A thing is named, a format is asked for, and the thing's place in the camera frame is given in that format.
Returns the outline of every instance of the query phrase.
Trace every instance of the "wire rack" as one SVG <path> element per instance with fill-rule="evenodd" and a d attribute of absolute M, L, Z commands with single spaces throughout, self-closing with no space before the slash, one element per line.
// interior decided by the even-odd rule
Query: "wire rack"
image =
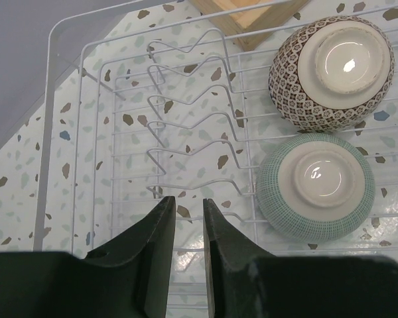
<path fill-rule="evenodd" d="M 273 1 L 273 3 L 284 3 L 288 0 L 278 0 Z M 92 202 L 91 207 L 93 209 L 92 217 L 90 219 L 91 224 L 91 232 L 94 233 L 96 231 L 96 223 L 97 218 L 100 218 L 101 213 L 98 211 L 99 207 L 95 204 L 95 200 L 98 197 L 98 194 L 101 193 L 101 189 L 98 188 L 98 169 L 97 166 L 100 160 L 103 160 L 102 157 L 106 156 L 109 160 L 108 172 L 110 175 L 110 190 L 107 193 L 110 196 L 109 206 L 105 206 L 106 209 L 110 210 L 109 216 L 109 230 L 110 236 L 114 237 L 124 229 L 128 227 L 127 223 L 119 221 L 119 214 L 121 213 L 121 209 L 126 204 L 139 204 L 136 205 L 138 207 L 147 207 L 147 203 L 154 205 L 159 199 L 168 194 L 179 193 L 180 191 L 189 191 L 189 190 L 197 190 L 202 189 L 204 187 L 208 187 L 213 185 L 214 189 L 218 191 L 223 189 L 227 193 L 232 193 L 232 196 L 237 196 L 242 198 L 245 205 L 240 205 L 241 209 L 243 207 L 247 207 L 248 213 L 240 213 L 236 209 L 232 209 L 232 211 L 225 211 L 224 215 L 227 217 L 229 221 L 232 221 L 238 228 L 241 230 L 245 230 L 244 226 L 248 226 L 250 231 L 246 231 L 247 235 L 254 240 L 257 244 L 264 246 L 266 249 L 270 249 L 274 254 L 286 255 L 286 254 L 299 254 L 299 255 L 314 255 L 314 254 L 365 254 L 365 253 L 383 253 L 388 256 L 395 257 L 398 259 L 398 245 L 391 243 L 388 244 L 338 244 L 338 245 L 328 245 L 326 248 L 321 249 L 301 249 L 295 248 L 295 245 L 290 245 L 290 248 L 284 248 L 282 244 L 274 244 L 272 247 L 268 248 L 266 243 L 262 241 L 260 235 L 260 226 L 268 225 L 267 221 L 262 218 L 260 214 L 257 203 L 255 200 L 255 187 L 254 180 L 255 175 L 257 173 L 258 168 L 258 159 L 255 155 L 255 150 L 257 149 L 257 144 L 262 144 L 263 142 L 271 142 L 272 144 L 277 144 L 286 140 L 287 138 L 296 136 L 298 132 L 294 129 L 294 127 L 289 127 L 284 130 L 283 133 L 277 131 L 271 131 L 269 134 L 262 134 L 261 136 L 257 136 L 253 133 L 256 131 L 256 127 L 254 126 L 254 120 L 268 119 L 270 120 L 279 120 L 280 114 L 272 109 L 271 111 L 257 112 L 251 103 L 248 100 L 251 99 L 251 96 L 254 94 L 267 94 L 267 82 L 265 78 L 268 76 L 269 68 L 271 66 L 271 62 L 273 58 L 272 54 L 276 53 L 278 47 L 274 48 L 265 48 L 258 49 L 252 52 L 236 52 L 230 53 L 230 48 L 228 46 L 231 44 L 232 40 L 235 38 L 240 38 L 243 36 L 251 36 L 254 34 L 261 34 L 266 32 L 276 32 L 276 31 L 290 31 L 296 28 L 307 25 L 312 21 L 305 21 L 293 25 L 280 26 L 277 28 L 269 28 L 266 30 L 260 30 L 256 32 L 250 32 L 245 34 L 238 34 L 235 36 L 225 36 L 221 30 L 218 28 L 209 28 L 206 32 L 203 32 L 202 36 L 195 39 L 190 44 L 187 45 L 174 45 L 174 43 L 168 43 L 165 39 L 153 39 L 147 44 L 147 49 L 143 54 L 136 54 L 130 56 L 124 56 L 121 58 L 114 58 L 110 60 L 105 60 L 101 63 L 98 73 L 91 74 L 89 71 L 84 69 L 84 58 L 86 57 L 86 52 L 89 47 L 94 47 L 100 44 L 106 44 L 108 42 L 114 42 L 118 40 L 123 40 L 124 38 L 139 36 L 141 34 L 147 34 L 150 32 L 157 32 L 166 28 L 177 27 L 178 25 L 185 25 L 188 23 L 194 23 L 198 21 L 202 21 L 205 19 L 209 19 L 212 17 L 217 17 L 220 15 L 226 15 L 231 13 L 236 13 L 248 9 L 256 9 L 260 7 L 265 7 L 269 5 L 268 3 L 262 3 L 259 5 L 254 5 L 238 10 L 227 11 L 224 13 L 216 13 L 214 15 L 202 16 L 193 19 L 189 19 L 187 21 L 182 21 L 179 23 L 169 24 L 165 26 L 157 26 L 153 29 L 147 29 L 141 32 L 134 32 L 131 34 L 124 34 L 121 36 L 114 36 L 105 38 L 100 41 L 89 43 L 84 47 L 81 53 L 80 65 L 74 66 L 79 70 L 83 70 L 79 72 L 78 76 L 78 100 L 77 105 L 82 104 L 82 89 L 83 89 L 83 77 L 88 76 L 89 78 L 95 80 L 96 90 L 93 94 L 96 96 L 96 104 L 94 105 L 95 109 L 95 117 L 94 117 L 94 147 L 93 147 L 93 165 L 90 170 L 90 174 L 93 177 L 92 182 Z M 377 13 L 380 11 L 386 11 L 388 9 L 398 8 L 398 3 L 393 5 L 387 5 L 383 7 L 379 7 L 376 9 L 370 9 L 366 11 L 360 11 L 357 13 L 353 13 L 353 15 L 364 16 L 367 19 L 366 15 L 370 15 L 372 13 Z M 385 28 L 384 32 L 387 33 L 388 37 L 393 42 L 393 47 L 396 54 L 396 61 L 398 61 L 398 26 Z M 207 45 L 218 44 L 220 45 L 220 52 L 222 54 L 210 53 L 201 58 L 201 55 L 198 54 L 201 50 L 206 50 Z M 183 53 L 185 55 L 191 54 L 193 58 L 189 59 L 187 63 L 177 64 L 174 63 L 174 59 L 171 56 Z M 124 74 L 120 76 L 116 76 L 113 79 L 113 87 L 107 85 L 102 82 L 105 69 L 112 64 L 117 64 L 121 62 L 129 62 L 133 64 L 135 59 L 146 58 L 150 60 L 146 69 L 139 70 L 138 72 L 132 72 L 129 75 Z M 259 61 L 256 65 L 251 64 L 250 61 Z M 195 93 L 193 96 L 186 97 L 178 97 L 174 92 L 176 90 L 169 90 L 168 86 L 172 83 L 171 81 L 174 78 L 185 78 L 188 81 L 190 78 L 197 76 L 207 67 L 219 67 L 221 73 L 221 80 L 218 83 L 214 83 L 213 81 L 206 81 L 203 79 L 202 84 L 204 87 L 199 89 L 199 93 Z M 248 74 L 253 74 L 254 78 L 259 78 L 258 81 L 253 81 L 251 76 Z M 125 82 L 129 78 L 131 81 L 139 79 L 138 82 L 141 82 L 142 85 L 136 85 L 133 87 L 132 85 L 125 85 Z M 237 78 L 236 84 L 233 84 L 233 79 Z M 387 98 L 382 102 L 382 104 L 386 105 L 392 102 L 398 103 L 398 63 L 397 69 L 395 70 L 395 77 L 393 81 L 393 89 L 391 89 L 395 94 L 388 94 Z M 220 101 L 224 100 L 226 111 L 222 111 L 221 109 L 214 109 L 213 111 L 207 112 L 204 115 L 195 115 L 193 116 L 193 120 L 191 120 L 188 124 L 183 119 L 177 119 L 169 117 L 164 108 L 168 105 L 168 103 L 177 103 L 179 107 L 185 107 L 186 109 L 195 109 L 203 105 L 204 97 L 209 95 L 210 93 L 215 94 L 215 91 L 218 91 L 220 96 Z M 141 92 L 142 94 L 147 94 L 147 98 L 145 99 L 145 103 L 134 104 L 132 101 L 133 96 Z M 113 125 L 112 131 L 109 131 L 109 135 L 111 136 L 111 147 L 109 148 L 111 151 L 103 154 L 103 147 L 99 144 L 98 138 L 98 126 L 100 121 L 100 103 L 104 99 L 106 94 L 111 95 L 112 104 L 106 105 L 109 107 L 111 113 L 110 123 Z M 46 108 L 53 108 L 53 100 L 46 98 Z M 144 127 L 131 128 L 124 126 L 123 129 L 121 125 L 121 115 L 126 112 L 135 112 L 135 111 L 147 111 L 148 112 L 148 120 L 143 124 Z M 182 150 L 180 147 L 170 146 L 168 142 L 168 138 L 174 134 L 174 131 L 183 131 L 186 134 L 190 132 L 194 132 L 201 127 L 201 125 L 205 125 L 208 123 L 209 125 L 213 125 L 215 120 L 220 120 L 221 123 L 224 123 L 226 127 L 226 131 L 229 132 L 230 138 L 228 138 L 227 134 L 223 135 L 221 138 L 210 138 L 207 142 L 203 142 L 199 144 L 195 149 L 189 149 L 189 151 Z M 76 136 L 74 139 L 74 153 L 78 153 L 79 146 L 83 143 L 80 141 L 80 128 L 82 121 L 81 115 L 81 107 L 78 108 L 76 113 L 75 123 L 76 123 Z M 348 129 L 346 131 L 342 131 L 338 133 L 338 136 L 341 138 L 348 139 L 352 135 L 359 135 L 362 133 L 375 133 L 380 134 L 384 132 L 384 134 L 395 134 L 398 135 L 398 121 L 390 122 L 388 125 L 383 123 L 378 123 L 378 125 L 374 125 L 373 127 L 354 127 Z M 51 134 L 51 127 L 49 127 L 46 123 L 45 128 L 45 140 L 47 136 Z M 133 148 L 127 145 L 132 144 L 133 135 L 136 136 L 145 136 L 145 139 L 141 139 L 140 142 L 136 142 L 137 147 Z M 176 178 L 169 178 L 172 174 L 171 168 L 168 167 L 166 163 L 168 158 L 171 156 L 180 156 L 180 157 L 189 157 L 189 158 L 203 158 L 209 156 L 214 150 L 216 144 L 220 145 L 220 148 L 226 147 L 228 152 L 228 156 L 230 157 L 230 161 L 233 162 L 233 171 L 238 171 L 241 178 L 237 178 L 233 176 L 233 174 L 228 178 L 208 178 L 204 182 L 200 182 L 199 178 L 196 181 L 186 183 L 182 180 L 178 180 Z M 239 144 L 243 145 L 245 152 L 241 153 L 238 148 Z M 42 169 L 44 165 L 48 168 L 48 158 L 50 157 L 50 149 L 46 149 L 44 153 L 43 150 L 43 159 L 42 159 Z M 364 153 L 365 157 L 374 163 L 378 160 L 386 160 L 386 158 L 398 158 L 398 147 L 393 150 L 375 152 L 374 154 Z M 142 168 L 131 169 L 130 174 L 121 173 L 120 170 L 120 162 L 122 160 L 131 160 L 130 165 L 135 165 L 136 160 L 134 157 L 143 156 L 144 162 L 152 163 L 152 167 L 148 167 L 147 171 L 143 171 Z M 80 163 L 78 156 L 74 156 L 74 162 L 72 167 L 74 167 L 74 171 L 77 172 L 80 169 Z M 387 168 L 377 166 L 375 171 L 376 184 L 378 187 L 398 187 L 398 178 L 382 178 L 381 176 L 392 175 L 395 174 L 391 171 L 391 166 Z M 77 213 L 77 181 L 80 179 L 80 175 L 78 173 L 73 173 L 72 179 L 72 196 L 71 196 L 71 208 L 72 208 L 72 229 L 71 234 L 74 236 L 74 228 L 76 227 L 76 213 Z M 130 187 L 130 183 L 133 180 L 141 180 L 144 182 L 144 188 L 149 192 L 148 195 L 140 195 L 139 197 L 130 197 L 126 195 L 128 191 L 134 191 L 132 187 Z M 47 195 L 47 186 L 42 187 L 42 184 L 47 185 L 47 178 L 40 178 L 40 193 L 39 197 L 46 197 Z M 42 215 L 44 217 L 46 203 L 45 200 L 38 201 L 38 215 Z M 390 220 L 398 219 L 398 213 L 380 211 L 379 209 L 375 209 L 372 212 L 369 222 L 373 222 L 376 218 L 384 219 L 387 223 L 391 222 Z M 198 214 L 198 216 L 190 217 L 177 217 L 178 222 L 189 222 L 189 223 L 200 223 L 202 217 Z M 100 244 L 100 241 L 93 237 L 90 241 L 90 248 L 95 248 Z M 74 241 L 72 241 L 71 251 L 74 251 Z M 174 253 L 177 253 L 179 256 L 183 255 L 192 255 L 190 258 L 190 263 L 192 259 L 196 257 L 196 255 L 203 253 L 203 245 L 200 244 L 197 246 L 189 245 L 189 246 L 178 246 L 174 248 Z M 189 265 L 187 264 L 180 271 L 186 272 L 188 271 Z M 191 296 L 205 296 L 206 289 L 204 282 L 176 282 L 172 280 L 170 296 L 183 296 L 183 295 L 191 295 Z M 169 303 L 169 309 L 207 309 L 206 303 L 196 303 L 196 304 L 182 304 L 182 303 Z"/>

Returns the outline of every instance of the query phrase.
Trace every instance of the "wooden block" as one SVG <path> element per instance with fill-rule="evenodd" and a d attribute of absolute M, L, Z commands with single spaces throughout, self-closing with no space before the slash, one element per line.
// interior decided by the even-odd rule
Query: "wooden block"
<path fill-rule="evenodd" d="M 204 15 L 272 2 L 272 0 L 190 0 Z M 279 27 L 298 12 L 309 0 L 293 0 L 260 9 L 243 11 L 210 19 L 226 36 Z M 245 51 L 257 48 L 271 33 L 235 39 Z"/>

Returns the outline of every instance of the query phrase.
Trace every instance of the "bowl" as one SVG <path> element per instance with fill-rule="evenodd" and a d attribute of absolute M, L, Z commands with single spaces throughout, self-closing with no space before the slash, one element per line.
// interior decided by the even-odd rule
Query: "bowl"
<path fill-rule="evenodd" d="M 336 240 L 368 218 L 375 182 L 349 142 L 308 133 L 279 145 L 259 168 L 259 208 L 285 236 L 307 243 Z"/>
<path fill-rule="evenodd" d="M 270 69 L 271 99 L 306 132 L 334 132 L 373 112 L 392 84 L 393 49 L 373 23 L 328 17 L 293 33 Z"/>

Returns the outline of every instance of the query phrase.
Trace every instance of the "green bowl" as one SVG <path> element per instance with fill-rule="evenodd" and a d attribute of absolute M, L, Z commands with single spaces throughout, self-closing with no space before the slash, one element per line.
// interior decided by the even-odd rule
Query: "green bowl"
<path fill-rule="evenodd" d="M 312 156 L 318 157 L 321 153 L 328 153 L 334 156 L 335 161 L 339 158 L 340 162 L 344 162 L 340 171 L 347 175 L 344 178 L 346 181 L 342 181 L 346 183 L 342 186 L 344 193 L 336 202 L 329 201 L 328 206 L 325 206 L 326 202 L 319 202 L 319 198 L 325 199 L 323 196 L 318 196 L 317 202 L 312 198 L 308 200 L 308 194 L 302 196 L 297 185 L 302 179 L 298 182 L 294 179 L 297 174 L 293 173 L 293 170 L 302 169 L 297 168 L 303 165 L 301 160 L 311 156 L 312 161 L 305 163 L 304 167 L 307 167 L 309 162 L 315 161 Z M 330 163 L 330 160 L 316 162 Z M 332 182 L 333 169 L 329 167 L 326 171 L 329 171 L 329 182 Z M 318 181 L 305 179 L 305 182 L 309 181 L 311 184 L 306 184 L 303 189 L 313 196 L 318 190 L 311 185 Z M 349 142 L 329 134 L 310 133 L 282 143 L 264 159 L 257 177 L 256 193 L 263 215 L 276 230 L 295 240 L 320 243 L 350 234 L 368 218 L 375 197 L 375 182 L 369 163 Z"/>

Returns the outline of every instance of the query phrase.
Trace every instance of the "speckled tabletop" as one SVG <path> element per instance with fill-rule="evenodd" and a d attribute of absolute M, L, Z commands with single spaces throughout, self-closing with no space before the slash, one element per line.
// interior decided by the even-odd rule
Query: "speckled tabletop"
<path fill-rule="evenodd" d="M 356 1 L 344 1 L 343 3 L 326 0 L 312 0 L 288 23 L 295 24 L 300 21 L 313 21 L 321 17 L 338 13 L 352 13 L 371 9 L 377 6 L 395 3 L 395 0 L 377 0 L 357 3 Z M 109 36 L 123 34 L 144 28 L 153 28 L 157 25 L 165 25 L 176 21 L 182 21 L 188 17 L 199 17 L 200 13 L 187 1 L 177 1 L 164 6 L 153 7 L 147 10 L 129 13 L 110 32 Z M 365 15 L 365 19 L 379 25 L 381 28 L 398 27 L 398 9 L 390 12 L 377 12 Z M 212 27 L 208 21 L 200 21 L 182 26 L 150 32 L 141 36 L 125 38 L 112 43 L 98 46 L 85 61 L 85 68 L 92 74 L 96 74 L 103 61 L 110 58 L 121 57 L 136 52 L 144 53 L 147 44 L 156 38 L 182 45 L 194 43 L 207 29 Z M 259 49 L 277 48 L 292 33 L 292 30 L 276 32 L 266 40 Z M 217 38 L 217 34 L 209 34 L 207 38 Z M 390 35 L 393 44 L 398 44 L 398 33 Z M 228 43 L 229 53 L 241 52 L 234 44 Z M 188 64 L 189 61 L 203 60 L 209 54 L 223 54 L 221 44 L 207 44 L 195 49 L 189 54 L 162 54 L 157 55 L 159 62 L 174 66 Z M 266 65 L 272 56 L 257 54 L 254 58 L 247 56 L 242 60 L 243 67 L 255 67 Z M 136 58 L 129 62 L 113 63 L 105 67 L 102 74 L 104 82 L 113 84 L 115 76 L 127 75 L 125 80 L 118 81 L 120 87 L 135 87 L 146 81 L 146 76 L 131 77 L 138 71 L 145 70 L 150 65 L 148 58 Z M 184 69 L 191 72 L 193 68 Z M 244 78 L 247 87 L 264 88 L 267 83 L 267 72 L 248 72 Z M 71 183 L 72 162 L 74 155 L 75 135 L 75 100 L 77 94 L 77 73 L 74 72 L 56 90 L 52 152 L 50 162 L 50 179 L 48 186 L 48 205 L 44 226 L 44 244 L 46 250 L 69 250 L 72 240 L 70 238 L 71 220 Z M 235 89 L 241 86 L 239 76 L 230 76 Z M 394 89 L 388 93 L 388 97 L 398 96 L 398 74 L 394 78 Z M 211 84 L 227 83 L 221 65 L 218 62 L 206 64 L 198 73 L 189 78 L 171 76 L 166 83 L 166 94 L 190 101 Z M 123 228 L 129 227 L 150 211 L 155 204 L 131 203 L 115 208 L 113 216 L 109 214 L 110 200 L 110 168 L 111 157 L 111 122 L 112 99 L 111 94 L 101 90 L 99 101 L 99 125 L 98 125 L 98 159 L 95 165 L 93 156 L 94 142 L 94 106 L 96 105 L 96 84 L 89 79 L 83 81 L 81 121 L 80 121 L 80 149 L 79 166 L 77 171 L 78 187 L 76 192 L 76 216 L 74 224 L 74 254 L 83 256 L 91 248 L 90 243 L 94 237 L 94 246 L 99 246 L 111 237 L 109 226 L 119 227 L 113 235 Z M 152 90 L 139 89 L 126 93 L 126 102 L 117 103 L 116 114 L 117 131 L 144 128 L 147 121 L 153 120 L 154 115 L 150 110 L 123 111 L 130 107 L 144 105 Z M 235 105 L 243 101 L 239 94 L 233 97 Z M 248 115 L 270 113 L 275 110 L 266 91 L 248 93 L 245 95 L 248 104 Z M 227 95 L 220 87 L 208 91 L 191 107 L 179 105 L 179 103 L 167 103 L 163 109 L 165 120 L 182 125 L 193 125 L 211 111 L 228 111 Z M 21 127 L 19 132 L 0 150 L 0 250 L 31 250 L 33 247 L 34 220 L 36 214 L 36 199 L 38 192 L 38 173 L 40 170 L 40 153 L 42 147 L 44 106 Z M 262 136 L 289 135 L 296 133 L 295 128 L 288 122 L 277 116 L 258 117 L 248 120 L 249 136 L 260 138 Z M 385 127 L 398 125 L 398 101 L 382 103 L 376 112 L 360 123 L 356 128 Z M 242 122 L 235 124 L 235 133 L 244 136 L 245 127 Z M 169 148 L 189 153 L 201 147 L 206 142 L 216 138 L 228 138 L 233 142 L 233 134 L 223 117 L 215 116 L 202 123 L 199 127 L 188 131 L 169 128 L 162 135 Z M 259 242 L 263 248 L 286 254 L 295 251 L 330 250 L 328 254 L 347 252 L 347 248 L 369 248 L 366 253 L 382 252 L 398 260 L 398 250 L 390 249 L 386 252 L 383 247 L 398 247 L 398 217 L 383 217 L 398 213 L 398 129 L 366 130 L 345 132 L 339 137 L 351 142 L 365 155 L 369 156 L 369 162 L 373 168 L 376 183 L 378 184 L 375 205 L 371 212 L 374 217 L 369 218 L 357 231 L 347 237 L 326 244 L 301 244 L 287 241 L 276 233 L 267 223 L 257 226 Z M 259 164 L 264 156 L 274 149 L 274 146 L 282 140 L 261 140 L 250 144 L 251 164 Z M 146 133 L 133 133 L 116 142 L 118 151 L 136 150 L 144 151 L 156 146 L 156 141 Z M 239 162 L 242 166 L 247 162 L 247 151 L 244 142 L 233 142 Z M 253 191 L 249 187 L 249 172 L 236 168 L 229 148 L 224 144 L 215 144 L 204 150 L 206 154 L 198 156 L 178 156 L 163 152 L 163 165 L 168 174 L 160 179 L 166 184 L 178 184 L 195 186 L 214 178 L 232 178 L 239 184 L 243 192 Z M 156 173 L 156 168 L 150 164 L 145 155 L 121 157 L 115 161 L 115 168 L 121 176 L 132 176 L 139 170 Z M 92 196 L 92 183 L 94 182 L 92 170 L 96 169 L 96 196 Z M 116 195 L 120 200 L 141 199 L 151 197 L 151 193 L 145 189 L 151 180 L 132 179 L 117 188 Z M 202 214 L 202 198 L 211 197 L 220 206 L 222 211 L 234 212 L 244 219 L 252 218 L 251 198 L 236 196 L 232 185 L 209 185 L 197 190 L 182 191 L 176 189 L 164 189 L 164 194 L 177 196 L 178 214 L 183 217 L 199 217 Z M 94 214 L 94 235 L 92 235 L 92 207 Z M 257 218 L 262 219 L 260 212 Z M 236 219 L 230 219 L 233 224 L 242 230 L 247 236 L 253 238 L 253 226 L 241 223 Z M 202 222 L 177 221 L 175 246 L 179 248 L 174 254 L 174 264 L 171 280 L 173 282 L 205 282 L 203 252 L 185 252 L 183 248 L 203 248 Z M 171 296 L 169 303 L 206 303 L 204 296 Z M 205 317 L 203 310 L 169 309 L 168 316 L 174 317 Z"/>

